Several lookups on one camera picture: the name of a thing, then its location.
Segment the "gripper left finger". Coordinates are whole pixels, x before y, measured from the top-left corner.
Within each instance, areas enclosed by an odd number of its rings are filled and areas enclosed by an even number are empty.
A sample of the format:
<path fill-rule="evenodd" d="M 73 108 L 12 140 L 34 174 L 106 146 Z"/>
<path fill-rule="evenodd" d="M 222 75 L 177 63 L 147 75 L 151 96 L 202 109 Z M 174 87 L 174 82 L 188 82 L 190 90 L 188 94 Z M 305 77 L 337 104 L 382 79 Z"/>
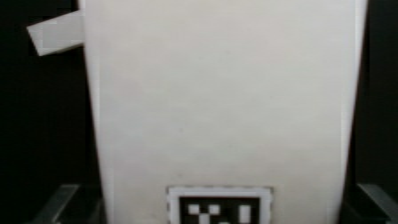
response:
<path fill-rule="evenodd" d="M 105 224 L 101 188 L 94 185 L 64 184 L 32 224 Z"/>

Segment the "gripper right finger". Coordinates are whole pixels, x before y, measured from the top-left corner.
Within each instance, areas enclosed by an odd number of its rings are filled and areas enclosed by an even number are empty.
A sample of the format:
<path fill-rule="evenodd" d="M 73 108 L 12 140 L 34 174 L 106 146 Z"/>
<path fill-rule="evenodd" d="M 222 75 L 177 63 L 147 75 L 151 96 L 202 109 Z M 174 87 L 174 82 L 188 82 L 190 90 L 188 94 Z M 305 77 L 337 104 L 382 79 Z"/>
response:
<path fill-rule="evenodd" d="M 398 202 L 376 184 L 359 183 L 348 188 L 344 224 L 398 224 Z"/>

